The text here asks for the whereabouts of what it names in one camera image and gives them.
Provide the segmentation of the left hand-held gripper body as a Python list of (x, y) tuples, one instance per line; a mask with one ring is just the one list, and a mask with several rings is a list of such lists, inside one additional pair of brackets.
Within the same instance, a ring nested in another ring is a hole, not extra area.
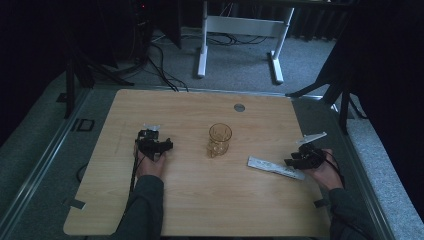
[(144, 124), (136, 138), (137, 149), (150, 160), (155, 160), (157, 154), (165, 151), (166, 143), (158, 140), (159, 129), (159, 125)]

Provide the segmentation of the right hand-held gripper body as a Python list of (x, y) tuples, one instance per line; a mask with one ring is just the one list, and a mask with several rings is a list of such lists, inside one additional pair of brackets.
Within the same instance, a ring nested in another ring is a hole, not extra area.
[(305, 135), (302, 139), (297, 141), (299, 145), (298, 151), (301, 159), (294, 159), (299, 161), (299, 167), (295, 169), (312, 169), (318, 168), (325, 160), (324, 153), (321, 149), (313, 145), (313, 141), (323, 138), (327, 135), (326, 132)]

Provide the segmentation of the white packet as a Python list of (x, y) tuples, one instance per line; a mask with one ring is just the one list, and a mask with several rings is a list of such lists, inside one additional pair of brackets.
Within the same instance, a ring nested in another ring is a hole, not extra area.
[(285, 177), (289, 177), (297, 180), (304, 180), (305, 175), (303, 172), (282, 166), (273, 162), (269, 162), (263, 159), (259, 159), (253, 156), (249, 156), (247, 165), (251, 168), (259, 169), (266, 172), (279, 174)]

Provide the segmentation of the person's left hand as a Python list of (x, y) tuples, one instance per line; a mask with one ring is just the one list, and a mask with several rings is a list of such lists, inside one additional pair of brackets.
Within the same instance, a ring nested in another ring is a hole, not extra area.
[(133, 155), (136, 159), (135, 175), (137, 178), (141, 178), (143, 176), (155, 176), (162, 178), (166, 162), (166, 153), (161, 154), (157, 160), (151, 160), (138, 150), (137, 145), (134, 145)]

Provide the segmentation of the person's right hand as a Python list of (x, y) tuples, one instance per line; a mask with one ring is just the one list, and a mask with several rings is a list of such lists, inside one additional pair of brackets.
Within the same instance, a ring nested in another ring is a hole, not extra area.
[(343, 183), (331, 149), (323, 149), (326, 160), (315, 169), (306, 169), (304, 173), (312, 177), (325, 190), (342, 189)]

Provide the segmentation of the clear amber glass cup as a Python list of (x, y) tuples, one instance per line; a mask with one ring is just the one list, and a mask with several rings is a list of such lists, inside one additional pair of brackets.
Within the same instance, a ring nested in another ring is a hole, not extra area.
[(229, 149), (232, 129), (224, 123), (216, 123), (209, 129), (207, 155), (211, 158), (224, 155)]

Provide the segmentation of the black stand with angled legs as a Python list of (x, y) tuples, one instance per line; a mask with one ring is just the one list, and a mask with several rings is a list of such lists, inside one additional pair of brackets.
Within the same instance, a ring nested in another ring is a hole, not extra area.
[(348, 108), (351, 102), (350, 95), (355, 73), (352, 60), (352, 56), (344, 54), (341, 50), (333, 49), (314, 83), (287, 94), (287, 97), (299, 98), (324, 85), (328, 85), (322, 101), (330, 105), (334, 104), (338, 98), (341, 98), (338, 125), (345, 135), (348, 134)]

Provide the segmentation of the black tripod stand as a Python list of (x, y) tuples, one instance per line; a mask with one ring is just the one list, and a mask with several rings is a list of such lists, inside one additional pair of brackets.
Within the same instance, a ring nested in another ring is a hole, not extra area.
[(106, 76), (107, 78), (111, 79), (113, 82), (119, 85), (133, 86), (133, 83), (120, 78), (115, 73), (112, 73), (110, 70), (96, 63), (94, 60), (90, 59), (86, 54), (84, 54), (81, 50), (74, 49), (66, 65), (66, 92), (59, 96), (59, 100), (66, 104), (66, 111), (64, 115), (65, 119), (68, 119), (71, 116), (76, 107), (75, 79), (78, 79), (78, 81), (84, 88), (92, 88), (95, 83), (94, 78), (91, 74), (92, 69), (96, 70), (103, 76)]

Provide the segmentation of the black computer tower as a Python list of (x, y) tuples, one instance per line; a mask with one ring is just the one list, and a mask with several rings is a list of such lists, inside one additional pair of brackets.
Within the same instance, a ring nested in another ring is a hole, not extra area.
[(131, 56), (137, 63), (144, 65), (153, 34), (154, 6), (151, 0), (129, 0), (129, 3), (133, 27)]

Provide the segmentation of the metal floor rail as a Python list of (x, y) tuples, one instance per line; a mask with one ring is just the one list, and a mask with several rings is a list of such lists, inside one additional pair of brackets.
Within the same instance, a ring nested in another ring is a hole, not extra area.
[(33, 166), (5, 214), (0, 218), (0, 240), (7, 240), (9, 238), (9, 235), (31, 201), (32, 196), (37, 191), (40, 182), (43, 180), (65, 138), (76, 122), (80, 109), (89, 94), (89, 89), (82, 89), (77, 95), (75, 106), (71, 110), (71, 113), (61, 121), (49, 145)]
[(379, 240), (396, 240), (395, 191), (403, 190), (393, 165), (374, 128), (368, 120), (351, 114), (336, 102), (331, 105), (338, 116), (342, 138), (349, 155), (349, 165), (364, 204), (371, 216)]

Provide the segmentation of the black square floor frame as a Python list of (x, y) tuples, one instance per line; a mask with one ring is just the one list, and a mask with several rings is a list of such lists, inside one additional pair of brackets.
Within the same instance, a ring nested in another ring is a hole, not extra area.
[(79, 119), (77, 118), (72, 125), (71, 130), (76, 132), (90, 132), (95, 125), (93, 119)]

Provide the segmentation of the white desk frame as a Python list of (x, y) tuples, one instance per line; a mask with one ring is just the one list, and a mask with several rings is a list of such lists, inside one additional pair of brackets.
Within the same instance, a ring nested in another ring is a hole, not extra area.
[(235, 35), (248, 35), (258, 37), (277, 38), (276, 48), (269, 53), (274, 78), (277, 84), (284, 82), (279, 56), (282, 51), (290, 24), (294, 14), (294, 7), (289, 7), (283, 20), (263, 20), (238, 17), (214, 16), (208, 13), (208, 1), (203, 1), (202, 6), (202, 45), (200, 48), (197, 76), (206, 75), (207, 65), (207, 36), (209, 33), (224, 33)]

